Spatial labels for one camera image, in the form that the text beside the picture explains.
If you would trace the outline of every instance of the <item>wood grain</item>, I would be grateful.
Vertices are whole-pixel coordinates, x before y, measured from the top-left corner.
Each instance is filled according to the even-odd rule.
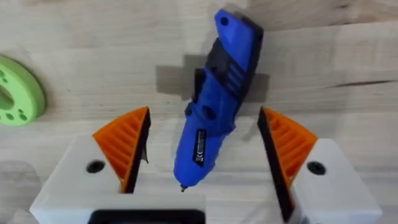
[[[216,169],[187,191],[207,196],[210,223],[281,223],[255,125],[261,105],[336,139],[381,204],[379,223],[395,223],[398,23],[377,22],[396,16],[387,0],[0,0],[0,54],[32,70],[48,102],[30,126],[0,126],[0,189],[13,189],[0,193],[0,223],[35,223],[26,209],[72,139],[144,105],[153,125],[139,182],[145,192],[178,190],[171,170],[183,109],[224,6],[279,31],[265,33]],[[377,23],[328,26],[362,22]]]

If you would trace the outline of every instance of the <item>blue hot glue gun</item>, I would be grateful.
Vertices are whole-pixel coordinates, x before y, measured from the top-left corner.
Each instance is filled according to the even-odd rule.
[[[247,17],[220,10],[215,22],[218,38],[205,67],[195,69],[195,91],[175,158],[174,176],[182,192],[215,166],[224,138],[235,128],[262,45],[263,29]]]

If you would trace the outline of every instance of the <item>green round part with holes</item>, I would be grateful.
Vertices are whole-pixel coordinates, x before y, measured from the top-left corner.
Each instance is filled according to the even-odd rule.
[[[0,123],[22,126],[43,114],[44,93],[33,75],[0,56]]]

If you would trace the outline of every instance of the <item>orange ridged pad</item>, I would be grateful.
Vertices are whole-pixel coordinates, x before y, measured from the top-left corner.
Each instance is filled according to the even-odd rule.
[[[121,192],[126,189],[139,137],[148,112],[147,106],[131,111],[116,118],[93,134],[95,141],[122,183]]]
[[[266,114],[282,175],[285,183],[290,187],[318,138],[303,126],[280,113],[268,108],[263,108],[263,110]]]

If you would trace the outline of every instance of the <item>glue gun nozzle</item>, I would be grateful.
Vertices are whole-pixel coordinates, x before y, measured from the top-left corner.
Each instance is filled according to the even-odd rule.
[[[181,192],[184,192],[185,191],[185,189],[187,189],[188,187],[187,186],[185,186],[185,185],[181,185]]]

